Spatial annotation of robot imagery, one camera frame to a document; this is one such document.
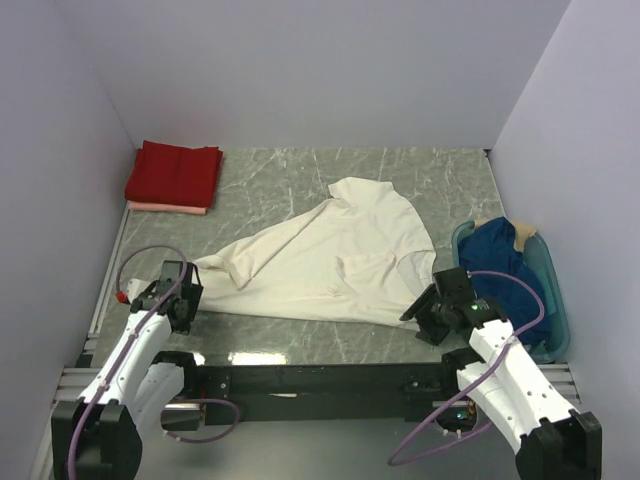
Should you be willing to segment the white t shirt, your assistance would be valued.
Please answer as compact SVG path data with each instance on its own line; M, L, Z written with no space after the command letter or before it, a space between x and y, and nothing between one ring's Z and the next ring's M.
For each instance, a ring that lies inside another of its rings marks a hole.
M196 260L202 311L415 331L402 314L430 285L436 251L392 183L347 177L310 211Z

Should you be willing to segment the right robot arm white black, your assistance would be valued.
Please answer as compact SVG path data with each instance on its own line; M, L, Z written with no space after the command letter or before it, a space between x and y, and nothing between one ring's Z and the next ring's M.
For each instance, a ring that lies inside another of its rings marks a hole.
M417 456L401 458L401 451L445 410L468 398L508 441L520 478L601 478L599 421L559 393L519 340L542 320L545 309L540 307L531 322L515 329L495 299L476 294L472 276L460 267L435 273L401 317L417 321L420 336L430 343L455 331L468 346L443 356L443 387L453 395L401 441L389 465L417 461Z

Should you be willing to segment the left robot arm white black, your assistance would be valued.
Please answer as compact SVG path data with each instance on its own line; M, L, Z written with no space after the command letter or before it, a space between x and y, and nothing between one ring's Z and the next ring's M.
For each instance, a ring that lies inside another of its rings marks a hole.
M116 346L77 399L54 408L54 478L135 478L143 439L165 406L200 392L193 354L163 346L172 333L190 331L202 293L193 263L166 260L158 280L138 295L121 294L130 310Z

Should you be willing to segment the blue t shirt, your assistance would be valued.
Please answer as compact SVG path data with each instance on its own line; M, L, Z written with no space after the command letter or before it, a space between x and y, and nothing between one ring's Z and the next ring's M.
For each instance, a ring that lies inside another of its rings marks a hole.
M515 329L535 320L546 303L543 285L515 249L516 228L506 218L494 218L470 235L452 242L458 265L469 272L481 297L496 299Z

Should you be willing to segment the folded pink t shirt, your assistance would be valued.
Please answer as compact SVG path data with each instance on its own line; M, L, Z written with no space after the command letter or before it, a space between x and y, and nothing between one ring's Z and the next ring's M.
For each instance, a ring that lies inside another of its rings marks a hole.
M180 213L189 215L205 215L206 207L179 206L158 203L133 202L128 203L129 209L132 211L144 212L162 212L162 213Z

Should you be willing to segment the teal plastic basket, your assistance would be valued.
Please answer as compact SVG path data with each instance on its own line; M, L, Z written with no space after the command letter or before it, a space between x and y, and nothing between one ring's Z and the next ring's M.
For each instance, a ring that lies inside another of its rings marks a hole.
M474 231L474 221L467 221L454 230L454 240L464 238ZM452 246L453 262L458 265L458 254ZM519 338L528 348L535 362L539 364L554 363L566 352L570 332L566 312L560 292L552 258L542 236L536 233L526 243L524 260L543 285L546 303L544 317L536 326L522 333Z

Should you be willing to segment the beige t shirt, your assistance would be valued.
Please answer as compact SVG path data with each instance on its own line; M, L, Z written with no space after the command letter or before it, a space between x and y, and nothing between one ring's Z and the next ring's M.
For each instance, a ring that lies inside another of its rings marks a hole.
M489 223L490 221L497 220L497 219L498 218L495 218L495 219L481 218L481 219L475 220L474 231L477 230L479 227ZM534 235L537 233L536 228L533 225L515 221L515 220L507 220L507 222L510 223L515 230L514 249L518 252L524 253L526 243L530 238L534 237Z

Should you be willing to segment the folded red t shirt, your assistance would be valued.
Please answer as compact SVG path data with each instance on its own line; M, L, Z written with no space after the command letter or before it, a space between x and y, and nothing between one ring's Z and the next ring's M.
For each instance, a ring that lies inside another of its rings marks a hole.
M144 141L125 187L129 201L209 208L223 163L218 147L188 148Z

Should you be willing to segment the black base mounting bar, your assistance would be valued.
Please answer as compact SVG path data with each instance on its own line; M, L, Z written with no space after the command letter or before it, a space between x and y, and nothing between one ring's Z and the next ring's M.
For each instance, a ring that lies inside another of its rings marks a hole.
M419 422L458 393L453 369L439 363L198 366L194 372L176 403L226 400L246 422Z

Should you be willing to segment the aluminium frame rail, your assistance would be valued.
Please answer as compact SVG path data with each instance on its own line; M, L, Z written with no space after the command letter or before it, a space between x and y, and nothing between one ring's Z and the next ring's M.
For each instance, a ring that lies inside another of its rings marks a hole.
M581 404L580 394L567 364L539 366L542 373L564 398L574 405ZM54 402L74 400L98 375L99 368L65 367L62 371Z

